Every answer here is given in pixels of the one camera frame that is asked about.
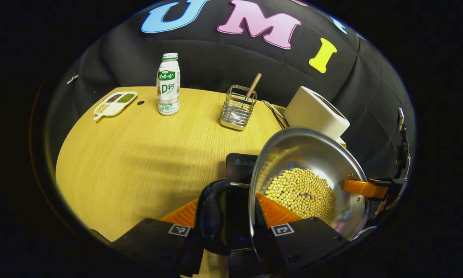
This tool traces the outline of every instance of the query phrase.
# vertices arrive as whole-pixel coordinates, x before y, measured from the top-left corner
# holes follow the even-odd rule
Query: metal bowl
[[[249,226],[254,238],[255,193],[263,189],[283,170],[310,169],[325,178],[336,197],[336,217],[332,228],[349,241],[365,225],[368,205],[364,196],[343,191],[345,178],[367,178],[353,156],[341,144],[322,132],[291,127],[274,134],[264,145],[252,173],[249,192]]]

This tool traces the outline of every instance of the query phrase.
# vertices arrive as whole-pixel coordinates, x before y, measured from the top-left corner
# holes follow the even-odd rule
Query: letter m
[[[257,37],[272,27],[271,32],[264,35],[263,39],[277,47],[291,49],[290,38],[293,30],[297,25],[302,24],[298,19],[283,13],[265,18],[264,13],[256,3],[243,0],[232,0],[231,3],[235,7],[228,21],[217,27],[219,32],[239,35],[244,32],[240,25],[245,20],[252,37]]]

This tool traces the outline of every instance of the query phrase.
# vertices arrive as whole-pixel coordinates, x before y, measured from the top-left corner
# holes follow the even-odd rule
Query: wire basket
[[[248,90],[249,88],[243,86],[231,85],[226,93],[223,111],[221,111],[221,125],[236,130],[245,129],[257,101],[256,91],[253,91],[246,99],[245,95]]]

